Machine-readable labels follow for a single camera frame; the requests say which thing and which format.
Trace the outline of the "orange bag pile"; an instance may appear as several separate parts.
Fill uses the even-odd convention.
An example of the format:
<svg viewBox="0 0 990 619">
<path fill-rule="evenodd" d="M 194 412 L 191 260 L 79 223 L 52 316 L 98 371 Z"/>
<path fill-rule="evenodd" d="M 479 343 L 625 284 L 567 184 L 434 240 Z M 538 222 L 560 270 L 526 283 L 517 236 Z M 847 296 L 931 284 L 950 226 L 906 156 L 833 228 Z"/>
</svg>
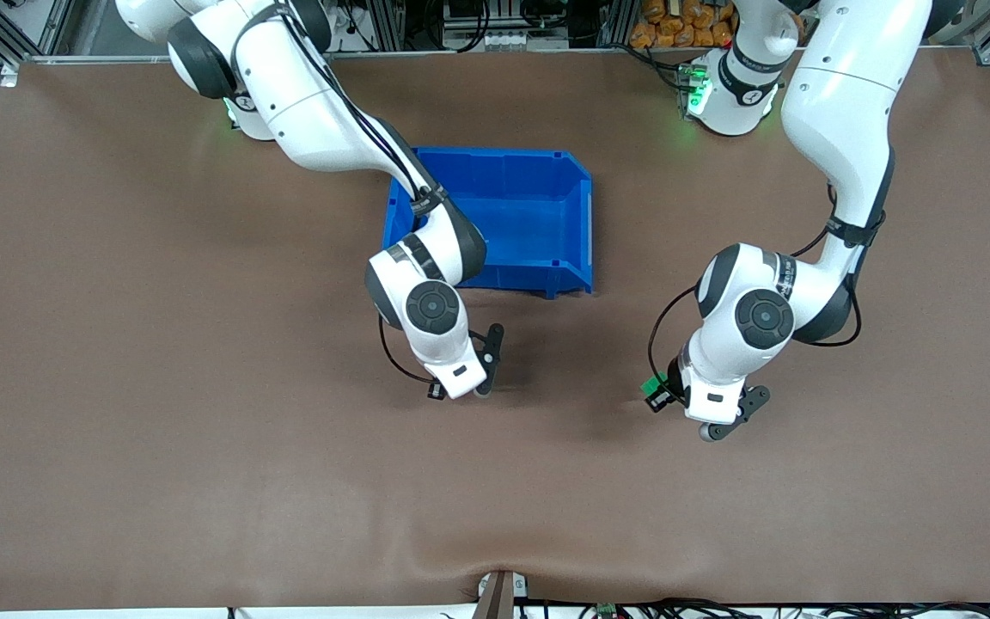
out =
<svg viewBox="0 0 990 619">
<path fill-rule="evenodd" d="M 731 0 L 640 0 L 632 48 L 727 47 L 739 25 Z"/>
</svg>

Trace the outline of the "metal table clamp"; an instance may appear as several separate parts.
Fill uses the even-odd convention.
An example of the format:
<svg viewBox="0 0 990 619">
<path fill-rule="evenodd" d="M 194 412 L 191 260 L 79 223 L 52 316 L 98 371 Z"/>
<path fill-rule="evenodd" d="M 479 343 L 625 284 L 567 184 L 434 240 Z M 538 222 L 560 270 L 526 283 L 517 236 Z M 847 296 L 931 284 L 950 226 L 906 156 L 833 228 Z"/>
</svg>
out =
<svg viewBox="0 0 990 619">
<path fill-rule="evenodd" d="M 529 619 L 528 580 L 512 571 L 485 573 L 472 619 Z"/>
</svg>

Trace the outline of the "blue plastic storage bin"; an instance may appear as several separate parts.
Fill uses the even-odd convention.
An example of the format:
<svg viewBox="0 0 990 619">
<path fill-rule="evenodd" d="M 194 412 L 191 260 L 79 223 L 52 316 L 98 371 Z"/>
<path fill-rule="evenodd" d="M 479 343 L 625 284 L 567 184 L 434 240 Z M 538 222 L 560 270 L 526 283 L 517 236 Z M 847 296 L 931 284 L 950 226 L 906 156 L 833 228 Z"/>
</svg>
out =
<svg viewBox="0 0 990 619">
<path fill-rule="evenodd" d="M 485 265 L 460 287 L 593 292 L 590 173 L 566 151 L 417 146 L 487 244 Z"/>
</svg>

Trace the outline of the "brown table mat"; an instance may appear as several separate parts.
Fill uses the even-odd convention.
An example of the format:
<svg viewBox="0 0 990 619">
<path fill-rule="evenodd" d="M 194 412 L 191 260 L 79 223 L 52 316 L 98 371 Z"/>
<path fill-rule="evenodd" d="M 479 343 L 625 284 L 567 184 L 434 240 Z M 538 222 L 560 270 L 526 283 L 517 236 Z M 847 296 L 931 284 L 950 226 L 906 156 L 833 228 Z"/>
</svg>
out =
<svg viewBox="0 0 990 619">
<path fill-rule="evenodd" d="M 484 573 L 569 602 L 990 602 L 990 68 L 924 48 L 848 347 L 787 345 L 703 442 L 639 385 L 713 254 L 828 215 L 780 117 L 680 121 L 621 52 L 345 58 L 416 145 L 571 152 L 595 290 L 468 290 L 498 390 L 437 402 L 363 285 L 388 177 L 317 174 L 164 65 L 0 88 L 0 609 L 454 604 Z"/>
</svg>

